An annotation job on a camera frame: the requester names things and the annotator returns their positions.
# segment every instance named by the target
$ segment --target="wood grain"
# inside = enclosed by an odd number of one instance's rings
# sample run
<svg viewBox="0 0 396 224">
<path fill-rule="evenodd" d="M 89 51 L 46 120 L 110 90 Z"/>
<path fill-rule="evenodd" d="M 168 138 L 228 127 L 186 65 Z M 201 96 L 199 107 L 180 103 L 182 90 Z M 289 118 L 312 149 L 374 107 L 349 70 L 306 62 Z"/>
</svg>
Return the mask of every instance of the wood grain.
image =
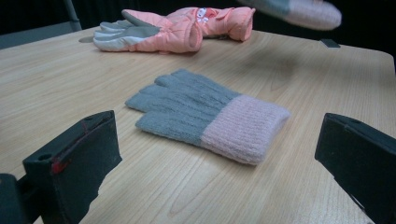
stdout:
<svg viewBox="0 0 396 224">
<path fill-rule="evenodd" d="M 197 53 L 112 53 L 78 42 L 92 33 L 0 50 L 1 173 L 22 177 L 24 158 L 78 120 L 114 110 L 123 161 L 81 223 L 371 222 L 314 153 L 327 112 L 396 136 L 390 55 L 256 31 L 244 43 L 205 40 Z M 142 114 L 124 102 L 179 68 L 291 112 L 262 164 L 136 129 Z"/>
</svg>

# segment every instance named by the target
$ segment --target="pink glove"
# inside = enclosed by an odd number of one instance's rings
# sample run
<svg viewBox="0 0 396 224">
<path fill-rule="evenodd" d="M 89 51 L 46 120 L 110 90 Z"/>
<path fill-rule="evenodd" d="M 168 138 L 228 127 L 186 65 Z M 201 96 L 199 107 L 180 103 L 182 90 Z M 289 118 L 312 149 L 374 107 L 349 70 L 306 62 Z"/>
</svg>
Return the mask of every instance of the pink glove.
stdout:
<svg viewBox="0 0 396 224">
<path fill-rule="evenodd" d="M 245 41 L 250 38 L 255 11 L 256 9 L 250 7 L 185 7 L 166 18 L 190 15 L 196 18 L 204 37 L 228 35 L 231 39 Z"/>
<path fill-rule="evenodd" d="M 121 31 L 97 31 L 93 43 L 105 51 L 198 51 L 202 32 L 195 18 L 188 15 L 168 20 L 163 16 L 125 9 L 124 18 L 131 24 Z"/>
</svg>

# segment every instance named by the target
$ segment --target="glove cuff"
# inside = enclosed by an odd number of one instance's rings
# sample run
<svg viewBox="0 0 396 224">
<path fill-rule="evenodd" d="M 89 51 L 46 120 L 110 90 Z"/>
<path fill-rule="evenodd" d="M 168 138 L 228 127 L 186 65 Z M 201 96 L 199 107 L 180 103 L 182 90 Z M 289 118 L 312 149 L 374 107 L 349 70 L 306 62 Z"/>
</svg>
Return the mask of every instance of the glove cuff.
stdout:
<svg viewBox="0 0 396 224">
<path fill-rule="evenodd" d="M 242 163 L 259 164 L 289 116 L 284 107 L 239 95 L 205 128 L 201 146 Z"/>
<path fill-rule="evenodd" d="M 237 7 L 231 10 L 226 21 L 231 39 L 246 41 L 250 38 L 255 11 L 255 8 L 250 7 Z"/>
</svg>

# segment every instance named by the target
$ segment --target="glove finger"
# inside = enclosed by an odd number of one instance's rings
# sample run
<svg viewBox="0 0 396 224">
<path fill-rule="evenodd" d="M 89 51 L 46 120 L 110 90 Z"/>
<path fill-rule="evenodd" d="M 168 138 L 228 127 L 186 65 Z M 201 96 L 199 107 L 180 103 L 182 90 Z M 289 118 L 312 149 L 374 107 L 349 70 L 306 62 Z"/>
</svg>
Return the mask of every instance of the glove finger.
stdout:
<svg viewBox="0 0 396 224">
<path fill-rule="evenodd" d="M 146 113 L 136 123 L 136 127 L 148 133 L 196 146 L 200 146 L 200 136 L 205 129 L 205 125 L 197 118 L 161 112 Z"/>
<path fill-rule="evenodd" d="M 125 20 L 127 20 L 128 22 L 130 22 L 131 24 L 133 24 L 133 25 L 135 25 L 135 26 L 148 26 L 148 27 L 154 26 L 154 25 L 151 24 L 151 23 L 148 23 L 148 22 L 139 20 L 137 17 L 131 15 L 130 13 L 128 13 L 128 12 L 125 11 L 125 10 L 123 10 L 123 11 L 121 12 L 121 14 L 122 14 L 122 16 L 123 16 L 123 18 L 124 18 Z"/>
<path fill-rule="evenodd" d="M 116 21 L 116 22 L 103 21 L 100 23 L 101 29 L 103 31 L 109 31 L 109 32 L 122 32 L 125 29 L 130 28 L 131 26 L 133 25 L 128 21 Z"/>
<path fill-rule="evenodd" d="M 157 27 L 131 27 L 111 36 L 98 36 L 93 39 L 95 46 L 105 51 L 126 51 L 131 46 L 160 32 Z"/>
<path fill-rule="evenodd" d="M 230 102 L 213 101 L 210 97 L 193 91 L 171 91 L 154 84 L 132 96 L 125 104 L 143 112 L 159 111 L 201 118 L 208 124 Z"/>
<path fill-rule="evenodd" d="M 128 20 L 127 18 L 130 18 L 130 16 L 134 18 L 138 18 L 141 21 L 147 22 L 151 25 L 155 26 L 161 26 L 159 25 L 160 23 L 163 22 L 164 17 L 160 16 L 155 13 L 151 12 L 141 12 L 141 11 L 135 11 L 131 9 L 124 9 L 121 12 L 122 16 L 124 17 L 125 20 Z"/>
<path fill-rule="evenodd" d="M 95 31 L 94 34 L 93 34 L 93 37 L 113 36 L 113 35 L 119 35 L 121 33 L 122 32 L 116 32 L 116 31 L 112 32 L 112 31 L 101 30 L 101 31 Z"/>
<path fill-rule="evenodd" d="M 172 91 L 195 91 L 197 94 L 211 96 L 208 99 L 215 102 L 229 102 L 239 93 L 231 91 L 211 79 L 202 75 L 195 75 L 187 70 L 180 69 L 171 75 L 156 78 L 155 83 Z"/>
</svg>

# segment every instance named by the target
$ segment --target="table surface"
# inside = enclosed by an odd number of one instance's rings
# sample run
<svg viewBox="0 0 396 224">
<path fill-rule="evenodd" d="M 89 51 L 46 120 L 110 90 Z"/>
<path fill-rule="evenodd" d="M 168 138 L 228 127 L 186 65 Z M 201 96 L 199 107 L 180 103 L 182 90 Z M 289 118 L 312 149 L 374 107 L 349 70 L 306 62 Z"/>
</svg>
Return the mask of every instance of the table surface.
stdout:
<svg viewBox="0 0 396 224">
<path fill-rule="evenodd" d="M 92 33 L 0 50 L 0 173 L 21 178 L 24 158 L 80 119 L 114 110 L 123 161 L 81 223 L 371 222 L 314 154 L 327 112 L 396 136 L 390 55 L 257 31 L 244 43 L 206 39 L 197 53 L 102 52 L 78 42 Z M 263 163 L 134 126 L 142 113 L 125 100 L 179 68 L 291 112 Z"/>
</svg>

